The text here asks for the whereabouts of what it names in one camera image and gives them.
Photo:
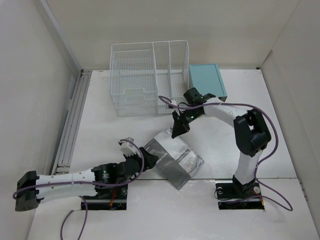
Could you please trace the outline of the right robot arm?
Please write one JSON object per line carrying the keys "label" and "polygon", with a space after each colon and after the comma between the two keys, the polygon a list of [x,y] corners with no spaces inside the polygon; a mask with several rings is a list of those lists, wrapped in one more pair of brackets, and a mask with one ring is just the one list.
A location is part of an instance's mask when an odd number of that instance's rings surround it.
{"label": "right robot arm", "polygon": [[213,117],[231,126],[240,155],[237,169],[230,183],[216,184],[217,198],[222,201],[243,201],[258,193],[257,170],[263,150],[268,146],[272,135],[267,124],[270,118],[260,108],[242,103],[225,103],[214,94],[202,95],[193,87],[184,93],[186,102],[167,102],[174,124],[172,138],[190,131],[190,123],[205,116]]}

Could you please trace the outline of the grey Canon setup guide booklet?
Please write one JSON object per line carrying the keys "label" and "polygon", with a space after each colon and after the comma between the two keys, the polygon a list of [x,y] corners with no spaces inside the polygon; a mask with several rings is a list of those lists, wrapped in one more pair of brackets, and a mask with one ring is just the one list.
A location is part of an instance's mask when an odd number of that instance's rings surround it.
{"label": "grey Canon setup guide booklet", "polygon": [[172,128],[158,133],[145,146],[151,155],[157,156],[155,168],[177,190],[193,178],[205,161],[180,136],[172,138]]}

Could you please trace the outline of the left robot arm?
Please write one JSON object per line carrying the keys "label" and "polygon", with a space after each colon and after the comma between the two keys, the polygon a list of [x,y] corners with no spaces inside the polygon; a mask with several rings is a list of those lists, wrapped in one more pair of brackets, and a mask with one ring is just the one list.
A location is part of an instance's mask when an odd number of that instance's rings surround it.
{"label": "left robot arm", "polygon": [[158,160],[158,156],[143,151],[142,156],[132,154],[120,163],[102,164],[75,173],[38,175],[34,170],[28,171],[17,182],[13,194],[15,211],[34,210],[41,203],[75,196],[111,202],[123,199],[127,195],[128,184],[141,172],[152,169]]}

